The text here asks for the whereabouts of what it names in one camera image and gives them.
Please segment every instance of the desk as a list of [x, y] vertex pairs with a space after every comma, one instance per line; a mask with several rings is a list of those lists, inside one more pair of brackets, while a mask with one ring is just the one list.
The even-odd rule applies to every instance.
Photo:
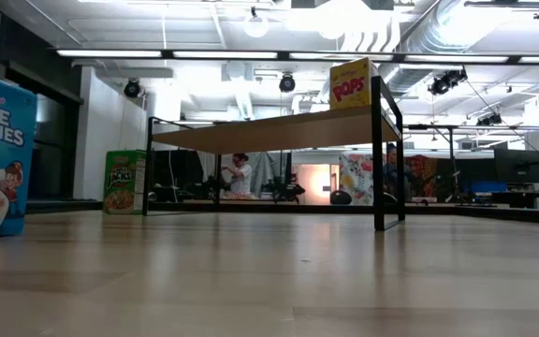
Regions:
[[539, 191], [533, 192], [494, 192], [492, 193], [493, 203], [507, 203], [511, 208], [536, 209], [536, 199], [539, 198]]
[[[388, 112], [382, 107], [385, 99], [396, 123], [392, 123]], [[371, 143], [373, 146], [373, 185], [375, 209], [373, 223], [376, 230], [386, 230], [404, 220], [404, 198], [396, 206], [398, 221], [385, 224], [383, 196], [384, 176], [383, 142], [396, 141], [398, 172], [404, 171], [402, 146], [402, 113], [392, 94], [379, 76], [371, 78], [371, 105], [353, 108], [305, 113], [252, 122], [231, 123], [197, 129], [153, 134], [153, 124], [170, 123], [151, 117], [147, 128], [147, 165], [145, 169], [145, 193], [143, 214], [147, 215], [148, 193], [151, 180], [153, 142], [165, 143], [186, 149], [216, 154], [216, 175], [221, 173], [221, 155], [320, 148]], [[404, 195], [404, 175], [399, 175], [398, 195]], [[215, 186], [215, 204], [219, 199], [220, 184]]]

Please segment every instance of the ceiling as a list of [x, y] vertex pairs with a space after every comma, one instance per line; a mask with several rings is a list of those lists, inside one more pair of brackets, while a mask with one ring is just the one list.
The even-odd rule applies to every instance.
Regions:
[[[331, 9], [319, 28], [309, 30], [304, 26], [304, 18], [315, 9], [291, 9], [290, 1], [256, 2], [257, 14], [268, 18], [269, 31], [262, 37], [250, 37], [245, 33], [244, 20], [250, 15], [251, 2], [198, 2], [149, 0], [149, 4], [128, 4], [122, 0], [8, 0], [1, 9], [12, 19], [26, 26], [42, 38], [60, 49], [212, 49], [212, 50], [285, 50], [285, 51], [335, 51], [346, 48], [346, 39], [328, 39], [317, 29], [333, 29], [338, 24], [353, 24], [356, 20], [351, 10]], [[396, 20], [400, 22], [401, 33], [411, 27], [434, 0], [415, 0], [415, 7], [397, 10]], [[514, 53], [539, 52], [539, 20], [533, 19], [533, 9], [514, 10], [496, 23], [494, 29], [477, 39], [466, 52], [473, 53]], [[350, 22], [339, 20], [339, 16], [351, 17]], [[384, 22], [390, 22], [390, 16]], [[465, 31], [471, 30], [485, 18], [465, 20]], [[387, 43], [378, 46], [381, 38], [398, 41], [390, 23], [376, 24], [369, 48], [386, 51]], [[202, 111], [226, 111], [226, 107], [236, 105], [234, 89], [229, 82], [222, 82], [221, 61], [179, 61], [179, 60], [106, 60], [86, 62], [97, 68], [97, 73], [119, 86], [126, 79], [118, 77], [118, 70], [164, 69], [173, 71], [172, 82], [181, 87], [182, 109], [187, 113]], [[253, 69], [276, 70], [293, 73], [297, 80], [297, 90], [283, 94], [278, 89], [279, 78], [256, 79], [250, 83], [250, 99], [254, 107], [280, 107], [290, 109], [297, 95], [316, 95], [328, 78], [332, 63], [306, 62], [250, 62]], [[450, 116], [465, 117], [498, 104], [503, 115], [511, 118], [521, 116], [524, 106], [539, 93], [539, 66], [467, 66], [469, 83], [443, 96], [433, 98], [427, 95], [427, 87], [433, 75], [418, 83], [404, 97], [399, 105], [404, 114], [417, 120], [444, 120]], [[167, 81], [155, 79], [147, 81], [149, 90]], [[511, 93], [506, 93], [512, 86]]]

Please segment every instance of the black metal frame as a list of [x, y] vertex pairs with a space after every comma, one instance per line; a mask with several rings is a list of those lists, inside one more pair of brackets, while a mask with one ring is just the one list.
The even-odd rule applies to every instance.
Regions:
[[154, 124], [170, 124], [176, 125], [179, 127], [191, 129], [192, 127], [186, 125], [178, 125], [171, 121], [166, 121], [158, 117], [149, 117], [147, 119], [147, 154], [145, 158], [145, 185], [143, 186], [142, 191], [142, 214], [148, 215], [149, 213], [149, 191], [151, 190], [151, 174], [153, 173], [153, 125]]
[[[394, 133], [398, 136], [396, 142], [397, 147], [397, 204], [394, 207], [387, 207], [384, 199], [384, 172], [383, 172], [383, 134], [382, 134], [382, 119], [387, 121], [387, 113], [382, 107], [382, 97], [386, 100], [390, 110], [394, 113], [396, 123], [394, 126]], [[153, 125], [155, 123], [167, 123], [177, 125], [176, 123], [165, 121], [157, 117], [150, 117], [147, 123], [147, 158], [145, 163], [145, 186], [143, 189], [143, 215], [149, 213], [149, 192], [151, 184], [151, 175], [153, 172]], [[373, 206], [369, 208], [373, 211], [374, 228], [377, 231], [384, 231], [394, 227], [405, 219], [405, 198], [404, 198], [404, 149], [402, 145], [402, 113], [394, 100], [394, 97], [388, 90], [388, 87], [384, 83], [384, 80], [380, 76], [374, 76], [371, 78], [371, 142], [373, 145]], [[172, 211], [192, 211], [193, 209], [203, 212], [247, 212], [251, 209], [259, 210], [260, 212], [267, 212], [269, 209], [264, 207], [256, 207], [253, 205], [221, 205], [220, 204], [220, 175], [222, 174], [222, 156], [217, 154], [215, 157], [215, 177], [216, 185], [214, 186], [214, 200], [213, 205], [175, 205]], [[396, 221], [385, 223], [385, 215], [387, 213], [394, 213], [398, 216]]]
[[[387, 118], [382, 109], [382, 96], [396, 118], [396, 128], [399, 130], [397, 140], [397, 205], [398, 219], [385, 223], [384, 205], [384, 172], [383, 172], [383, 149], [382, 149], [382, 118]], [[402, 113], [397, 106], [394, 97], [388, 90], [384, 80], [380, 76], [371, 78], [371, 146], [373, 154], [373, 225], [375, 230], [384, 231], [394, 227], [405, 219], [404, 205], [404, 149], [402, 145]]]
[[[68, 49], [59, 49], [57, 51], [74, 51]], [[88, 51], [134, 51], [126, 49], [89, 49]], [[141, 51], [159, 52], [159, 56], [68, 56], [75, 60], [91, 59], [113, 59], [113, 60], [178, 60], [178, 61], [281, 61], [281, 62], [348, 62], [355, 61], [362, 57], [368, 57], [370, 60], [378, 63], [388, 64], [406, 64], [406, 65], [451, 65], [451, 66], [539, 66], [539, 62], [528, 62], [524, 57], [539, 57], [539, 54], [473, 54], [473, 53], [409, 53], [409, 52], [373, 52], [373, 51], [224, 51], [224, 50], [168, 50], [168, 49], [147, 49]], [[182, 56], [180, 53], [207, 52], [209, 55]], [[260, 53], [275, 53], [275, 56], [259, 56]], [[416, 60], [413, 56], [433, 56], [433, 59]], [[449, 61], [449, 57], [463, 56], [462, 61]], [[492, 59], [482, 59], [483, 57], [500, 57], [500, 61], [490, 61]]]

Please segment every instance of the air duct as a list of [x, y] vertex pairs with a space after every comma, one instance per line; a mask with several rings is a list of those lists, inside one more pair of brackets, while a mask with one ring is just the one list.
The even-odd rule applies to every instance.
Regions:
[[[488, 35], [509, 13], [506, 8], [465, 7], [465, 0], [441, 0], [398, 47], [404, 53], [462, 53]], [[431, 70], [380, 66], [380, 74], [394, 95], [402, 95]]]
[[228, 78], [234, 85], [234, 97], [243, 120], [252, 120], [253, 103], [249, 95], [249, 85], [253, 79], [253, 67], [242, 61], [230, 61], [222, 66], [222, 80]]

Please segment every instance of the person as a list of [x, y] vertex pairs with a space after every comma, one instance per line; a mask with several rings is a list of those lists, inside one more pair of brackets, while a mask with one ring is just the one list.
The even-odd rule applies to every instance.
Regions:
[[[397, 196], [397, 147], [394, 144], [389, 143], [386, 146], [386, 164], [382, 170], [384, 174], [384, 192]], [[408, 165], [404, 166], [404, 199], [405, 201], [411, 200], [411, 187], [409, 185], [409, 178], [413, 177], [411, 169]]]
[[6, 195], [7, 200], [9, 200], [9, 208], [7, 213], [11, 216], [22, 216], [22, 211], [18, 204], [18, 195], [16, 189], [22, 186], [23, 183], [23, 173], [22, 173], [22, 163], [19, 161], [13, 161], [6, 167], [6, 179], [1, 182], [1, 192]]
[[230, 192], [239, 195], [251, 194], [251, 173], [253, 169], [247, 164], [248, 160], [249, 156], [246, 154], [234, 154], [232, 156], [234, 168], [222, 168], [222, 170], [228, 170], [230, 173], [232, 173]]

